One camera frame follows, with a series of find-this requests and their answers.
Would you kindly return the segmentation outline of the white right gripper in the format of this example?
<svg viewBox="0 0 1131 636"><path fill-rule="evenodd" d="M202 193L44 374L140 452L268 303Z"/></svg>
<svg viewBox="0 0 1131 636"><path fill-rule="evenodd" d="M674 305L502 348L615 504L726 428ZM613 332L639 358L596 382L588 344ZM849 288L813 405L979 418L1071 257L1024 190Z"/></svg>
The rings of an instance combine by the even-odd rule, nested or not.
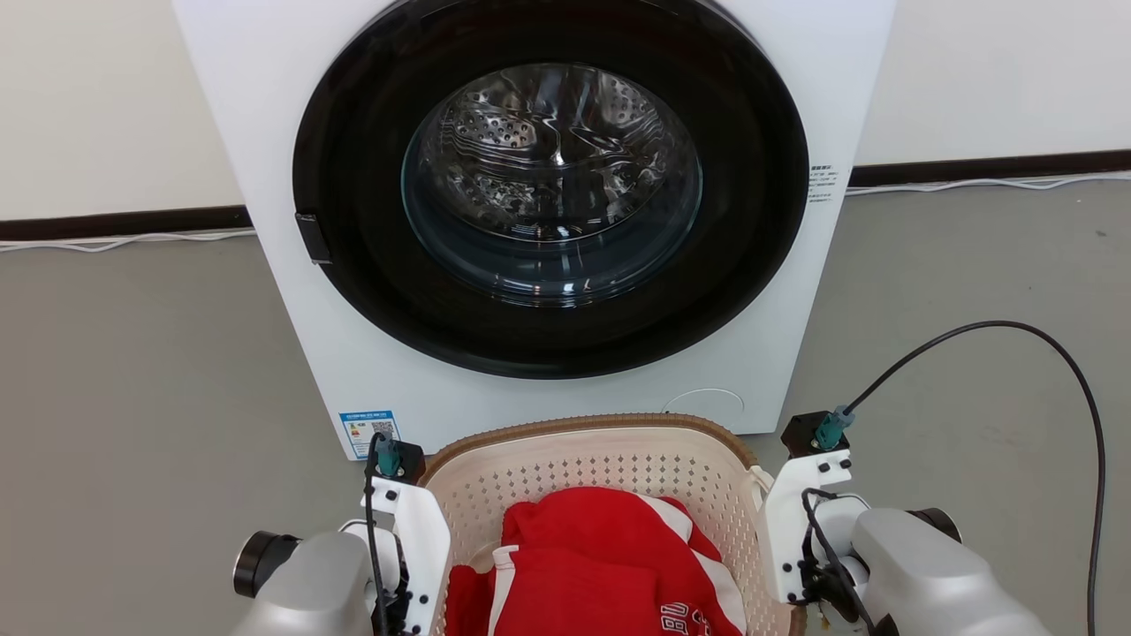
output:
<svg viewBox="0 0 1131 636"><path fill-rule="evenodd" d="M849 450L787 459L776 479L767 478L760 485L765 491L763 502L760 502L760 556L771 599L778 602L802 601L804 584L798 562L808 559L804 549L811 549L811 560L828 561L815 531L809 528L805 500L815 512L817 524L823 528L831 551L840 558L852 553L855 496L838 496L823 502L817 502L815 496L803 496L805 488L824 490L847 482L852 479L851 466Z"/></svg>

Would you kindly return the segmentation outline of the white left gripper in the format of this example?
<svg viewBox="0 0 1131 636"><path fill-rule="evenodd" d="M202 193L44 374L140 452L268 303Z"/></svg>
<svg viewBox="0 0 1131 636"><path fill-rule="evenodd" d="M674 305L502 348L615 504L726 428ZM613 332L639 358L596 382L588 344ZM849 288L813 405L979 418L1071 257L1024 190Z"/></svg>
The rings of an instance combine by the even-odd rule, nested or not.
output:
<svg viewBox="0 0 1131 636"><path fill-rule="evenodd" d="M368 475L362 502L375 635L429 635L442 614L450 566L450 531L435 496Z"/></svg>

